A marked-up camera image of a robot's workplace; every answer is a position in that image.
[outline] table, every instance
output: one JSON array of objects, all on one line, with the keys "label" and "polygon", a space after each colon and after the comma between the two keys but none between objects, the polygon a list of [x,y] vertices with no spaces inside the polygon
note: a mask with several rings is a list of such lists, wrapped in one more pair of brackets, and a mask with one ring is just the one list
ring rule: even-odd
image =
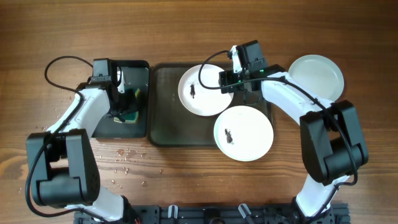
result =
[{"label": "table", "polygon": [[[360,168],[358,184],[343,187],[334,202],[349,203],[353,223],[395,223],[397,9],[394,0],[1,0],[0,223],[72,222],[71,215],[35,216],[23,194],[26,138],[53,124],[71,103],[71,93],[44,80],[53,58],[143,59],[152,66],[199,62],[254,39],[270,64],[288,68],[300,56],[319,54],[341,68],[346,88],[340,99],[358,110],[369,162]],[[89,67],[74,60],[49,70],[50,79],[70,87],[90,74]],[[101,184],[135,205],[289,203],[307,173],[299,127],[280,109],[273,110],[274,144],[254,162],[233,161],[212,148],[159,149],[145,138],[92,139]],[[115,162],[120,149],[135,155]],[[127,175],[123,167],[129,168]]]}]

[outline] green object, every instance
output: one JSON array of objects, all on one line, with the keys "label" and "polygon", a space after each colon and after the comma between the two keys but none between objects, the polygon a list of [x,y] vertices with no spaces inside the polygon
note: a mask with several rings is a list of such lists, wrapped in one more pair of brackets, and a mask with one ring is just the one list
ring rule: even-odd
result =
[{"label": "green object", "polygon": [[[140,90],[137,89],[137,90],[135,91],[136,98],[138,98],[139,93],[140,93]],[[137,119],[138,119],[138,111],[137,111],[137,112],[134,112],[134,113],[129,113],[129,114],[121,115],[121,117],[122,117],[123,119],[126,120],[125,123],[127,123],[127,124],[135,124],[136,121],[137,121]],[[122,122],[119,120],[119,118],[113,118],[113,121],[114,121],[114,122],[118,122],[118,123],[122,123]]]}]

